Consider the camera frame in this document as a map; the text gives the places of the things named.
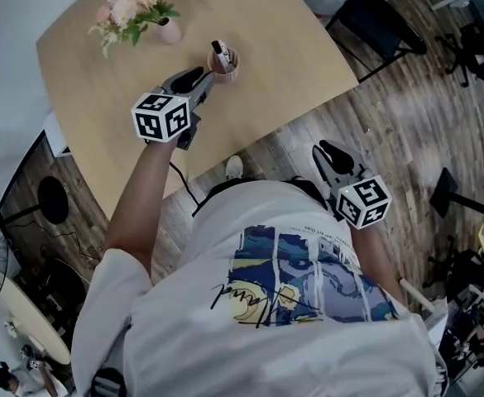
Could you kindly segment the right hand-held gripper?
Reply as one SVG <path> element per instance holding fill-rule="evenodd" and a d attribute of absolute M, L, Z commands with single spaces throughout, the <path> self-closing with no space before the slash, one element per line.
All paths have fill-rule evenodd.
<path fill-rule="evenodd" d="M 346 220 L 356 229 L 382 221 L 392 201 L 383 179 L 370 169 L 361 170 L 354 177 L 332 175 L 332 169 L 352 170 L 354 159 L 336 141 L 321 140 L 319 146 L 313 146 L 312 157 L 321 178 L 330 187 L 327 203 L 336 219 Z"/>

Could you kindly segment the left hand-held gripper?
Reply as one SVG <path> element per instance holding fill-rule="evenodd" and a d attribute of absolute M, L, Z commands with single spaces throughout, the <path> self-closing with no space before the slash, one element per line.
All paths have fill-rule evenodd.
<path fill-rule="evenodd" d="M 200 121 L 195 110 L 214 85 L 214 75 L 203 74 L 202 66 L 181 71 L 140 96 L 131 109 L 137 135 L 146 141 L 176 140 L 176 146 L 187 151 Z"/>

